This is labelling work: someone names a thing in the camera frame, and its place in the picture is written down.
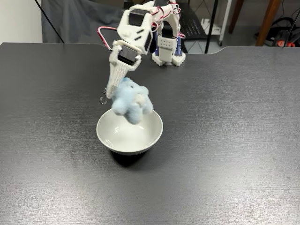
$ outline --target plush teddy bear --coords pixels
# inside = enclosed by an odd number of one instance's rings
[[[149,91],[129,78],[124,78],[112,98],[112,110],[124,116],[131,124],[138,124],[143,114],[149,114],[153,105],[148,97]]]

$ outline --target robotic arm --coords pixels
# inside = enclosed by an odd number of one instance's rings
[[[132,6],[122,16],[117,28],[122,40],[113,42],[109,57],[110,76],[104,92],[108,99],[114,96],[127,72],[134,71],[140,65],[141,55],[148,53],[153,38],[157,46],[152,59],[158,65],[172,62],[179,66],[185,60],[185,54],[180,49],[180,39],[184,35],[180,33],[178,4],[175,0],[169,0],[163,7],[154,4],[150,1]]]

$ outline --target ceramic bowl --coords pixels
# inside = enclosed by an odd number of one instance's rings
[[[137,155],[150,149],[163,132],[163,122],[153,111],[144,115],[137,125],[130,124],[112,109],[104,113],[97,124],[97,136],[103,145],[122,155]]]

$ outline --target white wall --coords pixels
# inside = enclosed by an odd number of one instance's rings
[[[42,43],[41,11],[34,0],[0,0],[0,44],[3,42]]]

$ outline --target metal hook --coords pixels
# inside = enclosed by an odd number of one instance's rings
[[[107,103],[106,88],[103,89],[102,95],[99,98],[99,102],[103,105]]]

